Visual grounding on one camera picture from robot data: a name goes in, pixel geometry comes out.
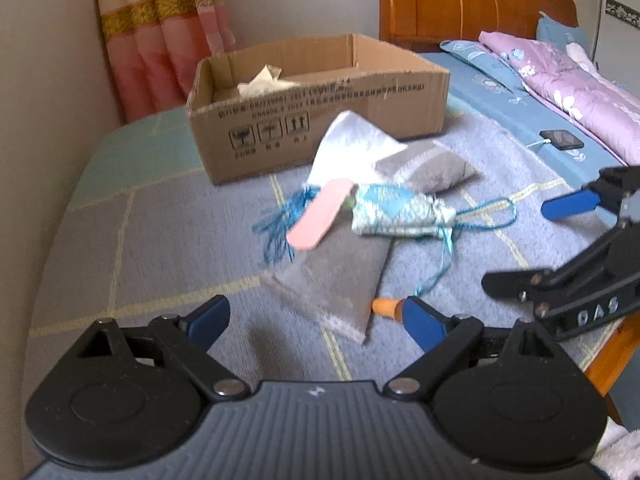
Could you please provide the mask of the grey sachet bag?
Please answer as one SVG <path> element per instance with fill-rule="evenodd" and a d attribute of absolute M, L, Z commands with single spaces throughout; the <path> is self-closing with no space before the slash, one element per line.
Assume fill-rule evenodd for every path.
<path fill-rule="evenodd" d="M 409 144 L 380 159 L 375 170 L 392 183 L 417 193 L 437 194 L 477 175 L 476 168 L 438 141 Z"/>
<path fill-rule="evenodd" d="M 316 248 L 260 280 L 285 307 L 363 344 L 390 244 L 388 237 L 358 235 L 341 220 Z"/>

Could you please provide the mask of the black smartphone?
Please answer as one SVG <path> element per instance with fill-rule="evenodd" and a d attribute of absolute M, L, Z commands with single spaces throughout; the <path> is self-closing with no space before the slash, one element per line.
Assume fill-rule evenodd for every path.
<path fill-rule="evenodd" d="M 559 151 L 579 150 L 584 141 L 566 129 L 541 130 L 539 135 Z"/>

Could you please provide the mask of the blue tassel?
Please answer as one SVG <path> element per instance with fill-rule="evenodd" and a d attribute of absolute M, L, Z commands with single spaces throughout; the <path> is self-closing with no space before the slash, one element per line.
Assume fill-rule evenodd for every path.
<path fill-rule="evenodd" d="M 284 257 L 288 257 L 290 261 L 295 259 L 295 249 L 286 240 L 286 234 L 302 218 L 308 205 L 319 192 L 318 186 L 304 184 L 277 210 L 270 212 L 252 226 L 252 232 L 264 238 L 262 258 L 267 266 L 280 263 Z"/>

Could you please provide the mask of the grey sachet bag far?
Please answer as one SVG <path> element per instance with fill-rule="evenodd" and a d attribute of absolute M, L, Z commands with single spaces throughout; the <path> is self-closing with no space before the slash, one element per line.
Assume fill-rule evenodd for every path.
<path fill-rule="evenodd" d="M 375 170 L 392 183 L 417 193 L 437 194 L 477 175 L 476 168 L 438 141 L 409 144 L 380 159 Z"/>

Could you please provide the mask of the wooden headboard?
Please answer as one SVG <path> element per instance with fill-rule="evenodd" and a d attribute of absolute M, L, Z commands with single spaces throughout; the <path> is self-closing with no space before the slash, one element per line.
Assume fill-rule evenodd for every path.
<path fill-rule="evenodd" d="M 442 40 L 475 40 L 483 30 L 533 39 L 547 14 L 578 25 L 573 0 L 380 0 L 380 39 L 411 50 L 437 50 Z"/>

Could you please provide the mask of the orange small object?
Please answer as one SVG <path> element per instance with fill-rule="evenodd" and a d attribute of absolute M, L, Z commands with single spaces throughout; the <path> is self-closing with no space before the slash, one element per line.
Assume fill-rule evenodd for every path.
<path fill-rule="evenodd" d="M 404 302 L 403 299 L 376 298 L 372 301 L 371 310 L 379 316 L 391 318 L 395 322 L 401 323 Z"/>

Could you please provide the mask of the blue floral bedsheet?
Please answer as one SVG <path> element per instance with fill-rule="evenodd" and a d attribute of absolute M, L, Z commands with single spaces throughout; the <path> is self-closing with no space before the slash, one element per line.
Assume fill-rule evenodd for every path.
<path fill-rule="evenodd" d="M 445 41 L 422 58 L 448 70 L 452 96 L 506 127 L 572 188 L 596 180 L 602 168 L 631 166 L 572 118 L 527 90 L 518 73 L 482 44 Z M 584 147 L 557 150 L 539 135 L 552 129 L 574 133 Z"/>

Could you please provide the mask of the pink floral quilt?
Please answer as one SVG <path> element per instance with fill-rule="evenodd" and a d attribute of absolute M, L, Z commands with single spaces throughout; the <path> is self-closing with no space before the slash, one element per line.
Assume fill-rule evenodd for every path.
<path fill-rule="evenodd" d="M 622 162 L 639 162 L 639 99 L 603 78 L 579 44 L 574 60 L 548 42 L 481 32 L 480 43 L 520 76 L 527 90 L 600 140 Z"/>

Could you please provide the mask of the grey sachet bag near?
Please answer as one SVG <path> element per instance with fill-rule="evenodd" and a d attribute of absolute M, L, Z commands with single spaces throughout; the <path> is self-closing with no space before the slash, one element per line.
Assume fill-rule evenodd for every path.
<path fill-rule="evenodd" d="M 260 280 L 285 307 L 363 344 L 390 244 L 388 237 L 358 235 L 341 220 L 316 248 Z"/>

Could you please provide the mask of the blue pillow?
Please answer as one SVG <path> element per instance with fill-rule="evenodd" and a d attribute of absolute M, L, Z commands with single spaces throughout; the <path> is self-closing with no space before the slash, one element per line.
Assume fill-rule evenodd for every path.
<path fill-rule="evenodd" d="M 536 28 L 538 41 L 552 44 L 561 51 L 565 51 L 569 44 L 579 44 L 585 51 L 589 50 L 589 40 L 579 26 L 564 25 L 542 11 L 539 14 Z"/>

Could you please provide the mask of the pink soft insole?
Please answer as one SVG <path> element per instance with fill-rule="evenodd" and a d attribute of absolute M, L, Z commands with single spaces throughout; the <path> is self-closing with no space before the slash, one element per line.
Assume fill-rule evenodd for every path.
<path fill-rule="evenodd" d="M 316 248 L 329 232 L 338 214 L 352 198 L 355 185 L 333 181 L 320 188 L 304 213 L 286 233 L 286 241 L 295 250 L 308 252 Z"/>

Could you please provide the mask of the blue white brocade pouch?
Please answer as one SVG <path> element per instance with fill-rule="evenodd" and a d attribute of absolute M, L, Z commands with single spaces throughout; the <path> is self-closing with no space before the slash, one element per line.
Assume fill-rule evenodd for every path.
<path fill-rule="evenodd" d="M 401 238 L 442 236 L 451 229 L 457 211 L 434 195 L 413 192 L 397 184 L 360 186 L 352 207 L 352 232 Z"/>

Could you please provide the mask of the cardboard box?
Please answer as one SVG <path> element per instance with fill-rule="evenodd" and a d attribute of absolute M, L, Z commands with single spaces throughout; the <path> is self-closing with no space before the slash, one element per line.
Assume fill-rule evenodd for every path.
<path fill-rule="evenodd" d="M 236 85 L 267 65 L 299 86 L 243 99 Z M 293 38 L 198 63 L 186 101 L 213 184 L 306 164 L 345 110 L 396 140 L 442 131 L 450 75 L 421 55 L 363 35 Z"/>

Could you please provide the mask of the grey teal checked blanket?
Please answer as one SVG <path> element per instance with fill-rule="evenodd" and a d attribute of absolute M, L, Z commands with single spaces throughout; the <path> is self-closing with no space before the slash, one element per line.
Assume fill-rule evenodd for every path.
<path fill-rule="evenodd" d="M 500 304 L 480 280 L 492 269 L 559 266 L 603 234 L 600 212 L 560 223 L 541 217 L 548 198 L 567 192 L 572 175 L 458 98 L 447 103 L 448 148 L 478 176 L 444 196 L 460 209 L 486 200 L 515 208 L 491 220 L 498 229 L 466 232 L 450 271 L 427 296 L 446 314 L 469 308 L 489 326 L 509 326 L 526 310 Z M 296 167 L 244 181 L 209 181 L 182 110 L 109 134 L 82 175 L 55 235 L 32 311 L 23 391 L 31 394 L 97 318 L 140 326 L 186 314 L 216 295 L 231 318 L 213 357 L 248 382 L 262 379 L 385 382 L 420 348 L 395 322 L 371 318 L 363 342 L 332 332 L 280 303 L 264 286 L 262 238 L 254 224 L 276 211 L 307 179 Z"/>

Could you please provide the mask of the cream cloth pouch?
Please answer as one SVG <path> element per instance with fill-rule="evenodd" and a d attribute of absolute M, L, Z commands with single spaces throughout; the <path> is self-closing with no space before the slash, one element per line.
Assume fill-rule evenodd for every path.
<path fill-rule="evenodd" d="M 241 98 L 248 99 L 299 86 L 299 82 L 281 79 L 281 73 L 280 67 L 267 64 L 250 82 L 237 84 L 236 90 Z"/>

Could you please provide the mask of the pink patterned curtain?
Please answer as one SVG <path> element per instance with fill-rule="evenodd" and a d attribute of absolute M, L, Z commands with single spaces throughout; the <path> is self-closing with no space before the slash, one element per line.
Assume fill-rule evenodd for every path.
<path fill-rule="evenodd" d="M 238 46 L 224 0 L 98 0 L 98 7 L 128 122 L 183 105 L 198 62 Z"/>

